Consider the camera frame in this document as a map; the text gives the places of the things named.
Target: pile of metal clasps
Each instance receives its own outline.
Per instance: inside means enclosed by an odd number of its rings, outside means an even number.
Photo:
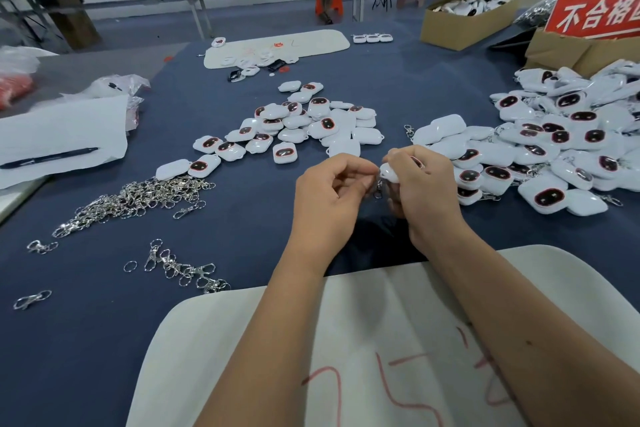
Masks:
[[[145,262],[145,272],[150,272],[156,268],[158,264],[164,269],[164,276],[171,279],[178,277],[178,285],[187,287],[191,281],[195,280],[196,287],[202,289],[205,294],[224,291],[231,287],[227,281],[222,279],[214,279],[209,277],[216,271],[214,264],[206,264],[200,267],[193,267],[188,264],[181,264],[177,261],[175,254],[168,248],[159,252],[163,241],[160,238],[153,240],[149,245],[149,255]],[[137,261],[128,261],[123,269],[125,272],[132,272],[138,267]]]

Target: white sheet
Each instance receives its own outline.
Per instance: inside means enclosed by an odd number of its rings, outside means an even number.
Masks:
[[[0,169],[0,189],[122,158],[127,151],[127,102],[127,96],[72,101],[0,119],[0,164],[75,149],[100,148],[85,155]]]
[[[588,264],[542,245],[501,253],[640,371],[640,315]],[[172,309],[149,345],[127,427],[193,425],[263,290],[200,296]],[[460,305],[428,263],[329,277],[305,425],[524,427],[483,358]]]
[[[276,58],[297,56],[315,56],[317,54],[334,53],[349,49],[347,38],[335,29],[321,29],[298,34],[284,34],[260,39],[227,42],[219,48],[207,49],[204,56],[204,67],[217,69],[220,67],[235,69],[234,65],[223,66],[222,61],[227,57],[251,58],[260,61],[260,52],[269,50]]]

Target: hand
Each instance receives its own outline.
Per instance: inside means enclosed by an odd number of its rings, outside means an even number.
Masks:
[[[415,165],[411,155],[424,164],[424,169]],[[418,250],[428,255],[443,234],[466,227],[453,164],[448,158],[414,145],[391,149],[383,161],[391,165],[400,181],[390,185],[394,199],[388,200],[389,206],[397,218],[409,222],[409,237]]]
[[[293,226],[287,250],[324,275],[353,233],[362,198],[376,182],[378,166],[339,154],[310,167],[296,181]]]

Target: white mat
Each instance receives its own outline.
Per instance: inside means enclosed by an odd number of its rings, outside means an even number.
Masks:
[[[640,371],[640,315],[601,275],[549,246],[501,253]],[[263,290],[200,296],[172,309],[149,345],[127,427],[193,425]],[[305,425],[525,426],[466,320],[428,263],[327,278]]]
[[[217,69],[226,57],[252,58],[260,61],[260,51],[269,50],[276,58],[315,56],[349,48],[349,41],[338,30],[321,29],[298,34],[284,34],[260,39],[228,42],[219,48],[209,48],[204,56],[204,67]]]

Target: forearm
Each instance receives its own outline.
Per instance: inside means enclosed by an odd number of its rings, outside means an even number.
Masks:
[[[640,425],[640,375],[466,225],[422,250],[535,427]]]
[[[287,248],[195,427],[299,426],[323,277]]]

